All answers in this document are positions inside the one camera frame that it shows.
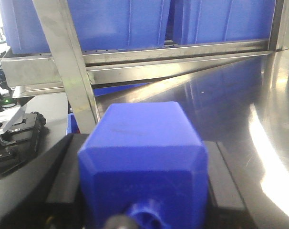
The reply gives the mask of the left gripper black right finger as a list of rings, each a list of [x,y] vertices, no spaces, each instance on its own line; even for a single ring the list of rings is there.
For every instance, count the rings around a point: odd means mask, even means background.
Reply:
[[[209,156],[206,229],[258,229],[255,187],[238,167],[237,157],[220,141],[204,142]]]

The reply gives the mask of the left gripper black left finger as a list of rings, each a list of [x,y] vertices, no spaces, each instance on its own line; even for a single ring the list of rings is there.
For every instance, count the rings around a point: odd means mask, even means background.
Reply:
[[[77,153],[86,134],[68,134],[0,179],[0,229],[81,229]]]

